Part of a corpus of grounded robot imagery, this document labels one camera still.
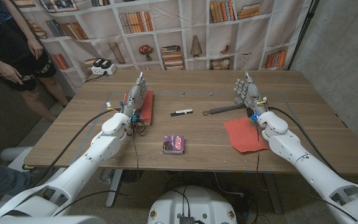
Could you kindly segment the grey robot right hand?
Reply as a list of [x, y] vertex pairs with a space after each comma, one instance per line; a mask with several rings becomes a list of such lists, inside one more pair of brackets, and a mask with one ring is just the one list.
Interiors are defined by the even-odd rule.
[[250, 116], [258, 118], [263, 113], [267, 112], [266, 97], [262, 98], [257, 86], [253, 82], [249, 72], [245, 72], [246, 79], [237, 79], [235, 82], [234, 91], [239, 95], [243, 104], [251, 110]]

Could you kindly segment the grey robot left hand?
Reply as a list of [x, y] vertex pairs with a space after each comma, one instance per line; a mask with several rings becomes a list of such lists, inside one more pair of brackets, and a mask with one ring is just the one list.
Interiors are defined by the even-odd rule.
[[145, 94], [147, 93], [146, 80], [143, 72], [137, 77], [134, 86], [126, 96], [122, 113], [128, 117], [132, 117], [136, 111], [139, 111], [143, 105]]

